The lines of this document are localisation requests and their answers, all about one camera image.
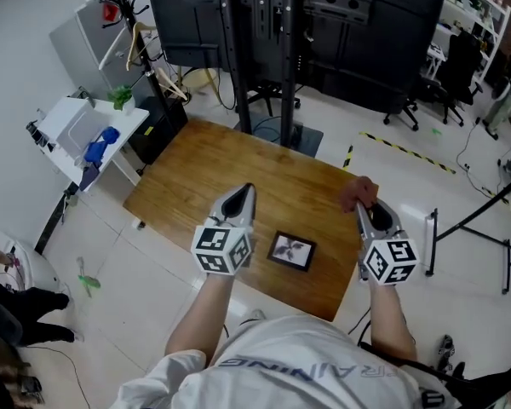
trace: white t-shirt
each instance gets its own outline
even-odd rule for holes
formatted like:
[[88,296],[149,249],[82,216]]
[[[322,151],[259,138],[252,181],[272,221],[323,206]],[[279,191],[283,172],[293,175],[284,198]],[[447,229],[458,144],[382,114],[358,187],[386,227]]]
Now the white t-shirt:
[[309,316],[246,323],[204,369],[205,355],[164,357],[121,387],[112,409],[452,408],[441,382],[397,368]]

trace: hazard tape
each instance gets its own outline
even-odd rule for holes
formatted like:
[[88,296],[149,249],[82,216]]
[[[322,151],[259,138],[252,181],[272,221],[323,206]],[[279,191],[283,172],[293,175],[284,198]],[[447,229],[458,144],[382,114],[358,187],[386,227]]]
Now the hazard tape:
[[[488,193],[488,195],[490,195],[492,198],[496,197],[496,195],[490,189],[488,189],[487,187],[481,187],[481,189],[483,191],[485,191],[485,193]],[[502,203],[504,203],[505,205],[509,206],[509,200],[507,200],[506,198],[502,199]]]
[[354,146],[350,146],[347,153],[347,158],[344,161],[344,164],[342,164],[342,169],[344,171],[348,171],[348,166],[350,165],[350,161],[352,160],[352,151],[354,150]]
[[411,150],[407,150],[406,148],[403,148],[401,146],[397,146],[397,145],[392,144],[391,142],[388,142],[386,140],[382,140],[380,138],[376,138],[373,135],[370,135],[370,134],[368,134],[366,132],[359,132],[359,134],[367,136],[368,138],[372,139],[373,141],[382,142],[382,144],[386,144],[389,147],[397,148],[401,152],[410,154],[411,156],[414,156],[415,158],[427,160],[431,165],[439,166],[439,167],[441,167],[442,170],[447,171],[447,172],[449,172],[451,174],[456,174],[456,172],[452,168],[449,168],[446,165],[440,164],[439,162],[434,161],[434,160],[432,160],[430,158],[427,158],[426,156],[422,156],[421,154],[418,154],[416,152],[412,152]]

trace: black picture frame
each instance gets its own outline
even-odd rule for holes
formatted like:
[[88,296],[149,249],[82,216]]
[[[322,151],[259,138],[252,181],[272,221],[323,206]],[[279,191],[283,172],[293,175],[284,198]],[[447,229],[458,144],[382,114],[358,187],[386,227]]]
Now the black picture frame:
[[[293,262],[286,261],[285,259],[280,259],[279,257],[275,257],[273,255],[274,249],[276,248],[276,244],[278,242],[278,238],[281,236],[283,236],[285,238],[293,239],[294,241],[301,242],[305,245],[310,246],[310,251],[308,252],[308,256],[307,256],[307,265],[305,265],[304,267],[301,267],[300,265],[295,265]],[[316,243],[314,241],[309,241],[308,239],[300,238],[299,236],[295,236],[290,233],[277,231],[274,235],[273,242],[271,243],[271,248],[269,249],[269,252],[267,254],[267,259],[269,261],[281,263],[282,265],[285,265],[287,267],[294,268],[298,271],[307,272],[308,269],[310,268],[312,261],[313,261],[313,255],[314,255],[315,251],[316,251]]]

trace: picture frame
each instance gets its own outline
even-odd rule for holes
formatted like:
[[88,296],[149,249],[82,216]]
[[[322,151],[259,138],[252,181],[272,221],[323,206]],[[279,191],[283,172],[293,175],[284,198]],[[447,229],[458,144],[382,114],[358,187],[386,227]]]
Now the picture frame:
[[315,251],[315,242],[290,233],[277,231],[267,254],[267,259],[307,272]]

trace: white tile floor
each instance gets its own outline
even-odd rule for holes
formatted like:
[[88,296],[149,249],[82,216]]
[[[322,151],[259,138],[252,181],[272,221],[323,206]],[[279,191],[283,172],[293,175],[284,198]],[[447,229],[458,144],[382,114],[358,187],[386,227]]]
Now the white tile floor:
[[[228,77],[221,81],[224,101],[231,105]],[[434,113],[416,113],[420,131],[412,132],[397,118],[389,126],[381,114],[303,89],[296,120],[324,132],[317,158],[341,167],[353,145],[350,171],[366,175],[380,185],[379,196],[398,213],[407,233],[418,244],[423,265],[415,278],[400,286],[405,317],[421,359],[435,362],[436,345],[443,334],[456,343],[454,362],[467,362],[468,377],[507,369],[511,364],[511,291],[502,296],[501,247],[468,233],[455,233],[439,243],[436,272],[427,279],[428,238],[432,223],[426,216],[439,208],[439,230],[454,225],[486,201],[473,190],[456,167],[474,116],[488,107],[482,101],[467,109],[466,126],[443,125]],[[187,112],[233,126],[238,118],[220,107],[208,89],[193,97]],[[406,155],[359,135],[369,132],[402,147],[427,155],[458,170],[455,176],[426,161]],[[511,131],[503,127],[494,142],[482,128],[474,130],[462,163],[469,163],[474,183],[496,191],[497,159],[511,146]],[[59,226],[45,256],[70,285],[76,300],[73,317],[52,314],[53,322],[75,320],[85,334],[84,343],[50,343],[48,347],[69,354],[91,408],[104,409],[118,386],[139,377],[160,359],[175,323],[187,311],[204,276],[191,256],[150,228],[136,231],[122,202],[132,186],[110,167],[91,195],[71,208]],[[474,228],[498,238],[511,239],[511,211],[499,204],[472,223]],[[86,274],[97,277],[102,287],[88,298],[77,280],[76,257],[85,261]],[[369,307],[369,292],[356,278],[351,280],[334,323],[347,331]],[[297,313],[292,307],[237,282],[227,316],[232,330],[240,317],[253,308],[269,317]],[[45,389],[50,407],[81,407],[82,396],[72,365],[60,354],[27,349]]]

